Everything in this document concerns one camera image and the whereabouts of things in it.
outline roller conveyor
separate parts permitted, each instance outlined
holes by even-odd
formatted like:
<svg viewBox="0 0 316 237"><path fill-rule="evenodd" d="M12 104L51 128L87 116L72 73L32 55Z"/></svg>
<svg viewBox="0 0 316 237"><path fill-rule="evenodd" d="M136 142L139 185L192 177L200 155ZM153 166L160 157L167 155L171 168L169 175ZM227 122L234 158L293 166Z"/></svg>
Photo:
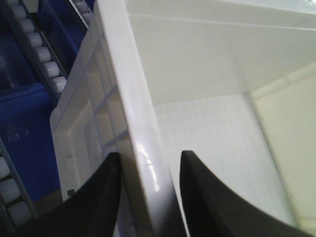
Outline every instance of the roller conveyor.
<svg viewBox="0 0 316 237"><path fill-rule="evenodd" d="M66 6L86 31L90 7L82 1ZM49 116L67 73L21 0L1 3L0 24L0 214L12 233L38 217L34 201L59 188Z"/></svg>

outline white plastic bin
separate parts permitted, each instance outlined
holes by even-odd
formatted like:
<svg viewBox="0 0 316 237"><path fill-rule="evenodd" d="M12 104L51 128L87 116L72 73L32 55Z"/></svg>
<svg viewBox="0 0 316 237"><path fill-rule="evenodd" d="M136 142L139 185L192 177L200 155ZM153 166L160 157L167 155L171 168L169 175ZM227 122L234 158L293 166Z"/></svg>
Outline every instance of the white plastic bin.
<svg viewBox="0 0 316 237"><path fill-rule="evenodd" d="M118 151L136 232L159 236L175 192L181 200L181 151L193 150L243 198L297 225L247 93L314 60L314 7L97 0L51 116L63 198Z"/></svg>

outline plastic container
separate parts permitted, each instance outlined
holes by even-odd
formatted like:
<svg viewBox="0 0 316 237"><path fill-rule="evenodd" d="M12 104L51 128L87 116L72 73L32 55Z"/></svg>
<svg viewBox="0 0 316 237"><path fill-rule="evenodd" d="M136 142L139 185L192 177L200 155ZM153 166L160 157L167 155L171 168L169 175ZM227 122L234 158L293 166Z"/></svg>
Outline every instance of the plastic container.
<svg viewBox="0 0 316 237"><path fill-rule="evenodd" d="M66 71L70 71L84 37L83 32L63 0L39 1L37 16L61 63Z"/></svg>
<svg viewBox="0 0 316 237"><path fill-rule="evenodd" d="M118 151L138 236L182 236L180 156L193 150L248 202L297 225L248 92L314 60L313 7L96 1L50 119L63 198Z"/></svg>
<svg viewBox="0 0 316 237"><path fill-rule="evenodd" d="M59 188L49 117L54 105L40 83L0 92L0 137L32 201Z"/></svg>

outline black plastic part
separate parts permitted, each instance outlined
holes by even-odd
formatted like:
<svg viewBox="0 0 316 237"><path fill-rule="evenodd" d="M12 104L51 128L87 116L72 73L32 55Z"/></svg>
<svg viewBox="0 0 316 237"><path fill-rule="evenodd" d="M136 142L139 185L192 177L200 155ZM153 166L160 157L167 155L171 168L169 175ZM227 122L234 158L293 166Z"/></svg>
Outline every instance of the black plastic part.
<svg viewBox="0 0 316 237"><path fill-rule="evenodd" d="M180 189L191 237L312 237L242 199L192 151L181 155Z"/></svg>
<svg viewBox="0 0 316 237"><path fill-rule="evenodd" d="M12 237L112 237L120 183L119 155L110 153L71 198Z"/></svg>

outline blue plastic crate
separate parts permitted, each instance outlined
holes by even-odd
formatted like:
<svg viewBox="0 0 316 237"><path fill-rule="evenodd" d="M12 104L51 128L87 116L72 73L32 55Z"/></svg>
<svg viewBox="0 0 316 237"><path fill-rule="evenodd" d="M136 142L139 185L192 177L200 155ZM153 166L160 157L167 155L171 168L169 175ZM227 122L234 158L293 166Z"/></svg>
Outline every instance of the blue plastic crate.
<svg viewBox="0 0 316 237"><path fill-rule="evenodd" d="M49 126L53 109L41 83L0 92L0 137L32 201L60 188Z"/></svg>
<svg viewBox="0 0 316 237"><path fill-rule="evenodd" d="M70 71L84 33L62 0L40 0L38 20L66 71Z"/></svg>

